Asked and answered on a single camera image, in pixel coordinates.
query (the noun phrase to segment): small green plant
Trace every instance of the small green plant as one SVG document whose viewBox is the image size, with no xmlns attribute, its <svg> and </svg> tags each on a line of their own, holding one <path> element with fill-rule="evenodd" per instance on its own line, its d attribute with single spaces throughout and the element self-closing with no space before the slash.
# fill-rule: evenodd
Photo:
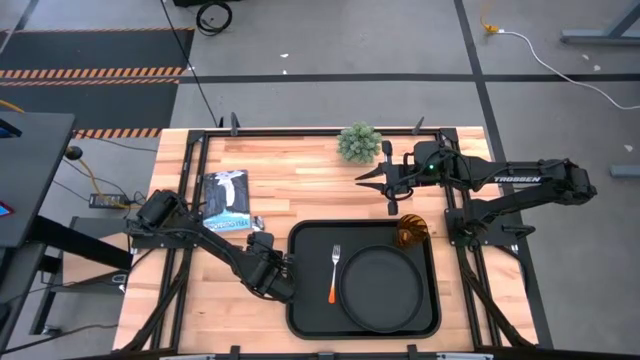
<svg viewBox="0 0 640 360">
<path fill-rule="evenodd" d="M 338 135 L 338 153 L 349 162 L 372 163 L 373 157 L 380 153 L 381 142 L 382 135 L 375 132 L 373 126 L 356 122 Z"/>
</svg>

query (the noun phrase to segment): silver fork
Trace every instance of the silver fork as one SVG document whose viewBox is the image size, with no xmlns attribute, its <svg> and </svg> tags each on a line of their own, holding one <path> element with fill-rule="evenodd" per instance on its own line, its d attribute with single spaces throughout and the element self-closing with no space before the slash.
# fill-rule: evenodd
<svg viewBox="0 0 640 360">
<path fill-rule="evenodd" d="M 331 277 L 331 291 L 329 291 L 329 304 L 336 303 L 336 266 L 340 260 L 340 245 L 333 245 L 331 261 L 333 261 L 333 276 Z"/>
</svg>

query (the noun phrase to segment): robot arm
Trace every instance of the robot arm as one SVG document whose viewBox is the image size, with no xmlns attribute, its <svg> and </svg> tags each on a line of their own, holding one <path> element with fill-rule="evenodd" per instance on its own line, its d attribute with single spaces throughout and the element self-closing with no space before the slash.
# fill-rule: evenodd
<svg viewBox="0 0 640 360">
<path fill-rule="evenodd" d="M 282 252 L 273 250 L 273 235 L 253 233 L 242 250 L 202 225 L 199 216 L 187 210 L 184 199 L 169 190 L 156 190 L 137 216 L 134 235 L 164 235 L 194 243 L 231 266 L 254 295 L 285 303 L 293 297 L 293 277 Z"/>
<path fill-rule="evenodd" d="M 489 162 L 479 157 L 464 156 L 444 142 L 423 141 L 405 154 L 403 164 L 392 164 L 391 143 L 382 146 L 385 162 L 356 180 L 385 175 L 385 183 L 358 183 L 380 191 L 389 199 L 389 215 L 398 212 L 397 202 L 409 198 L 414 187 L 451 185 L 458 190 L 478 191 L 491 183 L 532 185 L 515 194 L 490 201 L 471 200 L 465 208 L 461 228 L 476 231 L 500 215 L 535 206 L 557 203 L 581 205 L 597 194 L 584 169 L 569 160 L 539 160 L 536 162 Z"/>
</svg>

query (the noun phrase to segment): blue book cover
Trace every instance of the blue book cover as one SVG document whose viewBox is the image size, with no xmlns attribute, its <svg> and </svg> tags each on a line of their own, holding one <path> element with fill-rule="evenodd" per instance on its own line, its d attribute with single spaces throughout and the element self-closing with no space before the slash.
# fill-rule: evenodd
<svg viewBox="0 0 640 360">
<path fill-rule="evenodd" d="M 248 179 L 247 170 L 204 175 L 204 226 L 213 232 L 251 227 Z"/>
</svg>

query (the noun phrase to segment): gray floor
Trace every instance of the gray floor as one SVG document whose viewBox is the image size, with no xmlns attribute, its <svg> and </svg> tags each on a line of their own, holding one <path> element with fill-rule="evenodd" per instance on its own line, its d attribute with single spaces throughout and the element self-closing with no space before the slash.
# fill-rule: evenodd
<svg viewBox="0 0 640 360">
<path fill-rule="evenodd" d="M 13 28 L 27 2 L 0 3 L 0 28 Z M 478 18 L 486 2 L 464 1 L 483 71 L 545 73 L 522 40 L 483 35 Z M 527 35 L 539 55 L 563 72 L 638 73 L 640 48 L 578 47 L 557 41 L 563 28 L 605 27 L 629 3 L 496 0 L 488 21 Z M 215 38 L 196 33 L 192 59 L 200 75 L 282 74 L 283 70 L 289 74 L 471 72 L 449 0 L 246 0 L 231 6 L 234 22 L 228 32 Z M 176 26 L 193 24 L 191 13 L 169 8 Z M 166 26 L 162 9 L 148 0 L 40 0 L 27 23 L 28 29 L 159 26 Z M 623 105 L 640 103 L 640 83 L 597 85 Z M 640 183 L 614 180 L 607 172 L 611 164 L 640 162 L 640 110 L 616 110 L 599 95 L 565 83 L 491 83 L 488 89 L 508 158 L 570 157 L 589 170 L 598 187 L 599 195 L 585 206 L 548 205 L 523 212 L 525 222 L 538 229 L 530 237 L 530 247 L 554 345 L 640 354 L 636 340 Z M 485 125 L 473 83 L 208 84 L 204 91 L 218 116 L 234 111 L 243 126 L 349 125 L 358 120 L 412 125 L 421 116 L 426 117 L 425 125 Z M 180 85 L 172 126 L 211 126 L 194 85 Z M 157 140 L 126 142 L 157 146 Z M 152 154 L 91 140 L 79 143 L 98 176 L 120 184 L 130 195 L 147 190 Z M 91 191 L 86 178 L 65 164 L 56 179 L 84 196 Z M 74 215 L 124 215 L 89 210 L 56 185 L 42 213 L 62 223 Z M 27 308 L 33 309 L 37 300 L 31 296 Z M 65 329 L 116 323 L 121 301 L 119 296 L 61 296 L 50 322 Z M 37 339 L 24 335 L 28 321 L 21 319 L 11 345 Z M 6 358 L 105 353 L 113 334 L 95 330 Z"/>
</svg>

